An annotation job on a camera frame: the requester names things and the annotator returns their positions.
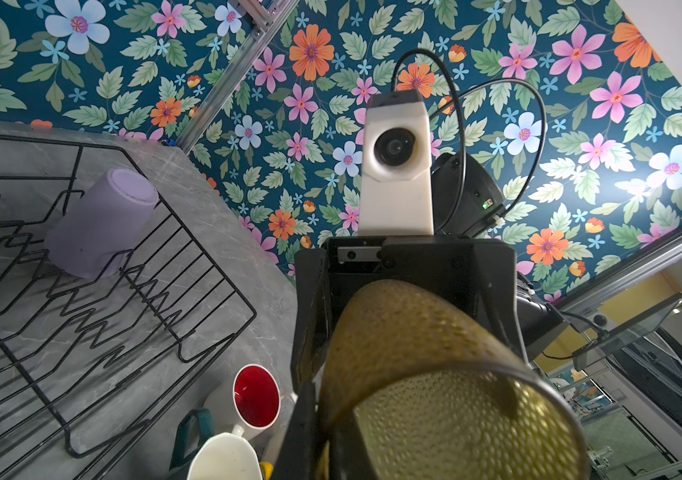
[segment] light blue flower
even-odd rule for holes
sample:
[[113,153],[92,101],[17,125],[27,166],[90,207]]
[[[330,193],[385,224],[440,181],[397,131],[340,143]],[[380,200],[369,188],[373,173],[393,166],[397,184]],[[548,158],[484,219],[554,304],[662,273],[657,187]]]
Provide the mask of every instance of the light blue flower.
[[443,38],[441,36],[439,38],[439,42],[435,43],[435,47],[437,48],[437,52],[444,52],[445,50],[447,50],[449,41],[450,41],[450,37]]
[[600,234],[595,235],[595,238],[588,238],[589,248],[600,250],[600,245],[605,245],[605,240],[600,240]]
[[301,28],[306,28],[309,23],[309,17],[301,12],[300,16],[296,17],[296,23]]
[[109,133],[115,131],[120,127],[120,121],[109,120],[109,123],[104,125],[104,130],[109,130]]
[[501,20],[501,14],[506,12],[506,8],[499,8],[500,5],[501,3],[496,0],[496,3],[494,3],[492,7],[485,9],[485,11],[490,14],[488,16],[489,20],[496,20],[497,22]]
[[497,155],[497,154],[503,155],[504,154],[504,147],[506,147],[507,145],[509,145],[508,140],[501,141],[500,138],[496,137],[495,143],[490,144],[490,148],[493,149],[494,155]]
[[111,2],[109,3],[109,6],[116,8],[118,12],[122,12],[123,5],[127,5],[127,2],[125,0],[111,0]]
[[363,60],[362,63],[358,63],[358,64],[357,64],[357,68],[359,68],[359,74],[361,74],[361,75],[367,75],[367,74],[368,74],[368,70],[370,70],[371,68],[373,68],[373,66],[372,66],[372,65],[368,65],[368,59],[366,58],[366,59]]
[[555,63],[555,59],[552,58],[552,53],[549,52],[543,57],[538,57],[538,61],[541,63],[541,66],[544,68],[549,68],[552,66],[553,63]]
[[330,63],[333,64],[334,67],[336,67],[336,70],[339,68],[343,68],[343,61],[346,60],[346,55],[341,55],[336,52],[336,57],[330,61]]
[[31,0],[31,3],[24,5],[27,10],[37,9],[37,16],[39,18],[44,18],[45,13],[55,13],[55,10],[50,5],[45,5],[48,0]]
[[211,52],[218,52],[219,50],[221,50],[222,44],[223,44],[223,42],[221,42],[220,38],[214,37],[213,41],[211,43],[207,44],[207,46],[211,48]]
[[555,85],[557,83],[557,77],[554,77],[551,81],[548,78],[544,78],[542,81],[542,86],[538,90],[543,90],[544,93],[549,95],[552,91],[559,90],[559,87]]
[[42,41],[43,46],[47,49],[42,52],[40,52],[40,55],[43,57],[53,57],[53,63],[58,63],[58,58],[63,58],[64,60],[69,59],[69,54],[64,53],[64,47],[66,46],[66,42],[63,40],[59,40],[56,42],[55,46],[48,42],[47,40]]
[[74,87],[74,93],[69,94],[69,98],[73,98],[74,102],[77,103],[77,101],[85,100],[85,95],[87,95],[85,90],[80,90],[79,88]]
[[517,115],[520,114],[520,110],[514,110],[512,111],[511,108],[507,107],[506,108],[506,113],[502,115],[504,118],[504,123],[508,124],[509,122],[515,123],[517,121]]
[[156,54],[158,55],[164,55],[167,54],[167,48],[171,46],[171,43],[165,43],[165,41],[160,38],[159,42],[154,45],[154,50],[156,51]]
[[656,140],[658,140],[659,137],[661,137],[664,132],[663,131],[658,131],[658,127],[654,126],[653,130],[645,130],[645,133],[648,135],[645,137],[645,141],[652,141],[653,143],[656,143]]
[[458,67],[458,68],[453,68],[453,74],[454,74],[455,77],[458,78],[459,80],[463,80],[463,79],[464,79],[464,75],[466,75],[466,74],[468,74],[468,73],[469,73],[469,70],[466,69],[466,68],[464,68],[464,62],[461,62],[461,63],[459,64],[459,67]]
[[576,209],[576,213],[571,215],[573,217],[573,220],[576,220],[577,222],[586,222],[586,214],[589,212],[583,212],[580,208]]

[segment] black wire dish rack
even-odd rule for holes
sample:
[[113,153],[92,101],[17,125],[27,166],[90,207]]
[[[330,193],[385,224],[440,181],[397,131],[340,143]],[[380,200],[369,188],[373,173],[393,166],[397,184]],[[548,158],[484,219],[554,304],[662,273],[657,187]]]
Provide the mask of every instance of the black wire dish rack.
[[42,152],[0,155],[0,478],[103,478],[256,311],[161,196],[118,274],[61,272],[44,233],[108,168],[142,172],[109,144],[0,145]]

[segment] cup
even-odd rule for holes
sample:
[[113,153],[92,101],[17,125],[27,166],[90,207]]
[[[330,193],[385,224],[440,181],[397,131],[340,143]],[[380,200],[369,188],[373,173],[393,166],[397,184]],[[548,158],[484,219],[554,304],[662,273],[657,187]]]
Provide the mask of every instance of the cup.
[[107,171],[48,232],[48,258],[80,278],[115,274],[126,255],[117,254],[135,247],[159,200],[143,175],[126,168]]
[[[184,456],[192,419],[200,428],[200,447]],[[210,411],[196,408],[189,412],[178,426],[165,480],[262,480],[256,451],[245,438],[231,433],[213,436],[213,432]]]
[[245,365],[207,397],[204,407],[211,411],[215,432],[250,440],[279,416],[277,380],[260,365]]

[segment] flower center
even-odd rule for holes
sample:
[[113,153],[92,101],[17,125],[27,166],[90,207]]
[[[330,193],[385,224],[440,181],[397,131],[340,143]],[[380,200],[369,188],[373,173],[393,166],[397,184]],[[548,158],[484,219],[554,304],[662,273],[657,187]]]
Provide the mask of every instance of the flower center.
[[86,33],[87,20],[85,20],[85,17],[74,17],[71,19],[71,28],[77,33]]
[[679,164],[669,164],[666,167],[664,167],[664,173],[666,175],[674,175],[679,171],[680,171],[680,165]]

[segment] mug handle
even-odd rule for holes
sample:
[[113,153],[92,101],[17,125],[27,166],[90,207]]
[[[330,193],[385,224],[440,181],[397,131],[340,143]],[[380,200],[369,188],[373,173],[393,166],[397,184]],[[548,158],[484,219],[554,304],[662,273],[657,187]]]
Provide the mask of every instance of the mug handle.
[[[189,429],[191,427],[192,418],[197,420],[197,425],[200,427],[200,439],[197,441],[197,449],[184,456],[187,450],[187,442],[189,441]],[[213,436],[213,418],[211,411],[207,408],[194,408],[183,417],[181,423],[178,424],[176,430],[176,441],[173,443],[173,455],[170,456],[170,470],[184,465],[186,462],[194,458],[197,451],[202,445],[207,442],[207,439]]]

